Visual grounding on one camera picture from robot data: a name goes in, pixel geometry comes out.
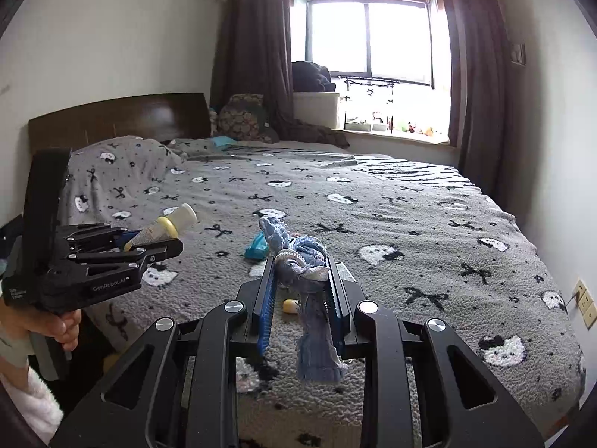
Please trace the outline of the left hand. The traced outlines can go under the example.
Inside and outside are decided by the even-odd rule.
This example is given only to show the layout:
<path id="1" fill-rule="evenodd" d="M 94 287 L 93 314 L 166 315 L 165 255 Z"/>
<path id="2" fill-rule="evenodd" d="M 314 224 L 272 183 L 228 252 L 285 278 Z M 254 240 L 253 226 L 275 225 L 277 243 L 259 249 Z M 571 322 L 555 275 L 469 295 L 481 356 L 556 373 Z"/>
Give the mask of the left hand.
<path id="1" fill-rule="evenodd" d="M 57 341 L 66 352 L 78 346 L 82 311 L 55 315 L 33 307 L 13 308 L 1 301 L 1 338 L 11 346 L 21 346 L 29 336 L 40 334 Z"/>

